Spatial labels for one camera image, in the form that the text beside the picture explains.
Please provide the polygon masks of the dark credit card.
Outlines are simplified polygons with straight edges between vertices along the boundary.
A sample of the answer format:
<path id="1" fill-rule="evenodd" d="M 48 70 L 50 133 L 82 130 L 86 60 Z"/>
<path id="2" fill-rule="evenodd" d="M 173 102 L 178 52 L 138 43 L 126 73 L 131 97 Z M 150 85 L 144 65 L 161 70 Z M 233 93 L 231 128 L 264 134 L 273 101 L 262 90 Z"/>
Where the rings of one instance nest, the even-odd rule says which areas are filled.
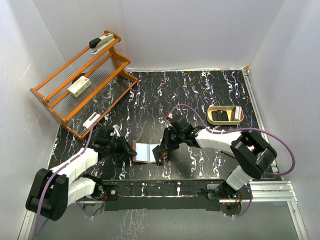
<path id="1" fill-rule="evenodd" d="M 156 163 L 157 165 L 161 164 L 162 161 L 163 161 L 163 155 L 162 155 L 162 152 L 161 152 L 159 149 L 160 149 L 160 146 L 157 145 L 157 146 L 152 150 L 153 157 L 154 157 L 155 163 Z"/>

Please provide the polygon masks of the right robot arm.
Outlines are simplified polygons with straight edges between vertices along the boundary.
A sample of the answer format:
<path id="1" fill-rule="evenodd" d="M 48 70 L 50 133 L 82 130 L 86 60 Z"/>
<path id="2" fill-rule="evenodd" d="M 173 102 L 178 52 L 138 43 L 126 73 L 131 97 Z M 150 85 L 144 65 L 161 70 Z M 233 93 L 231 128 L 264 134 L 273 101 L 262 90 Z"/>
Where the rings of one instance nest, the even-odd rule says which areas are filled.
<path id="1" fill-rule="evenodd" d="M 232 155 L 238 166 L 214 189 L 200 190 L 207 196 L 221 196 L 233 199 L 240 194 L 241 188 L 254 179 L 261 179 L 277 157 L 276 150 L 253 129 L 231 133 L 210 131 L 204 126 L 192 126 L 182 115 L 169 119 L 169 127 L 163 132 L 162 141 L 153 150 L 158 165 L 171 151 L 186 144 L 195 148 L 211 148 Z"/>

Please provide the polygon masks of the brown leather card holder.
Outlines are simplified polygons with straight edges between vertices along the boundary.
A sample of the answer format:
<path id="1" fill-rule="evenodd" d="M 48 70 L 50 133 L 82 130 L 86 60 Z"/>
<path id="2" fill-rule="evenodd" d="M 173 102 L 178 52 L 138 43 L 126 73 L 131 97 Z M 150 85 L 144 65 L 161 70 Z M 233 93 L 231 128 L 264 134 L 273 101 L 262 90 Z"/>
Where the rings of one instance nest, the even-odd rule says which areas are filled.
<path id="1" fill-rule="evenodd" d="M 133 149 L 137 152 L 137 155 L 132 161 L 139 164 L 156 164 L 153 156 L 153 149 L 157 145 L 160 144 L 133 142 Z"/>

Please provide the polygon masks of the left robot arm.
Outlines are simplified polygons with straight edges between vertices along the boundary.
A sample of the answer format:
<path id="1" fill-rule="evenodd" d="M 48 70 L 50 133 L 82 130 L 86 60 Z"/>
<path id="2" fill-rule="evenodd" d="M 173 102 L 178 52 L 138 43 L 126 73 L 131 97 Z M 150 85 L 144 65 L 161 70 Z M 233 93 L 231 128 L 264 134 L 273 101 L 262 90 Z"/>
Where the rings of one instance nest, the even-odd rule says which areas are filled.
<path id="1" fill-rule="evenodd" d="M 68 160 L 51 169 L 38 170 L 25 208 L 37 216 L 57 221 L 67 207 L 79 199 L 86 196 L 99 199 L 103 195 L 102 181 L 85 172 L 108 155 L 120 159 L 137 155 L 117 125 L 101 126 L 96 135 L 90 135 L 84 147 Z"/>

